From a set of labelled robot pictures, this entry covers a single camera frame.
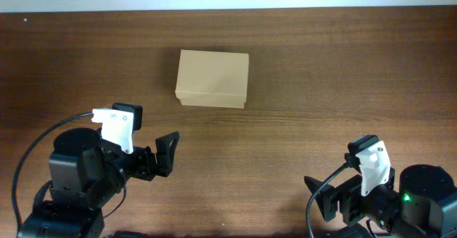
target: wood grain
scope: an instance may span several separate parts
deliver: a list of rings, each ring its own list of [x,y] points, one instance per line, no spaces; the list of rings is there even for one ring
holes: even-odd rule
[[[394,168],[457,178],[457,7],[132,11],[0,16],[0,230],[16,229],[11,179],[45,128],[116,101],[141,104],[139,146],[181,132],[174,172],[131,180],[104,234],[303,233],[310,193],[349,141],[377,134]],[[244,110],[180,106],[181,49],[249,53]],[[88,119],[60,129],[97,125]],[[19,182],[23,217],[49,179],[52,133]],[[346,171],[341,183],[355,174]],[[116,195],[104,209],[120,200]],[[341,218],[317,229],[338,229]]]

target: box lid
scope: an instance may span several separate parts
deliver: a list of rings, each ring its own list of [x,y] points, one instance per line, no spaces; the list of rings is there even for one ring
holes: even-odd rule
[[[176,96],[224,96],[246,101],[249,55],[181,50]]]

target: beige box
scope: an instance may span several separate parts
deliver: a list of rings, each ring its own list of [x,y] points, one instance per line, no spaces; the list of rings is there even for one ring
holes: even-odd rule
[[[181,50],[176,97],[186,106],[243,109],[248,69],[248,54]]]

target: cable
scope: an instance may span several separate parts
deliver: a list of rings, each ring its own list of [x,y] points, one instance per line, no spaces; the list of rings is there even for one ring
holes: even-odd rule
[[[109,215],[113,214],[124,203],[124,200],[126,199],[126,197],[127,197],[127,186],[124,185],[124,195],[122,196],[121,202],[111,212],[109,212],[106,216],[104,216],[103,219],[105,219],[105,218],[109,217]]]
[[[366,228],[367,228],[368,231],[370,232],[370,235],[371,235],[373,238],[376,238],[376,235],[373,233],[373,230],[371,229],[370,221],[371,221],[371,219],[366,220]]]
[[[22,218],[21,218],[21,212],[19,211],[19,207],[17,205],[17,195],[16,195],[16,190],[17,190],[17,183],[18,183],[18,180],[19,180],[19,173],[21,172],[21,168],[22,168],[22,165],[24,165],[24,162],[26,161],[27,157],[30,155],[32,149],[35,148],[35,146],[46,136],[48,135],[50,132],[52,132],[53,130],[63,126],[64,124],[68,123],[68,122],[71,122],[75,119],[80,119],[82,117],[85,117],[85,116],[92,116],[93,113],[92,112],[86,112],[86,113],[83,113],[83,114],[77,114],[76,116],[72,116],[68,119],[65,119],[63,121],[60,121],[59,123],[53,125],[52,127],[50,127],[49,129],[47,129],[43,134],[41,134],[40,136],[38,136],[38,138],[36,138],[36,140],[30,145],[30,147],[26,150],[26,152],[24,153],[24,155],[22,156],[21,160],[19,161],[18,165],[17,165],[17,168],[16,168],[16,171],[14,172],[14,177],[13,177],[13,187],[11,189],[11,200],[12,200],[12,203],[13,203],[13,209],[14,209],[14,215],[16,217],[16,223],[17,223],[17,235],[19,235],[19,230],[21,229],[22,227]]]
[[[349,163],[344,163],[341,167],[339,167],[333,174],[331,174],[327,179],[325,179],[322,183],[322,185],[313,193],[311,198],[309,198],[308,204],[306,205],[306,225],[308,226],[308,233],[309,233],[309,238],[314,238],[313,230],[311,228],[311,205],[313,204],[314,199],[317,197],[317,195],[321,192],[321,190],[337,175],[339,175],[344,169],[349,167]]]

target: white plastic part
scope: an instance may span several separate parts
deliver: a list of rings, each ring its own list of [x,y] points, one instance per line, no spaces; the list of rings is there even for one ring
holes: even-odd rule
[[[132,134],[134,130],[134,113],[115,109],[92,109],[92,122],[101,123],[101,137],[106,141],[118,144],[123,152],[134,151]]]
[[[356,154],[360,159],[362,172],[362,196],[368,195],[374,187],[385,184],[391,171],[391,161],[388,158],[386,145],[383,141],[376,142]]]

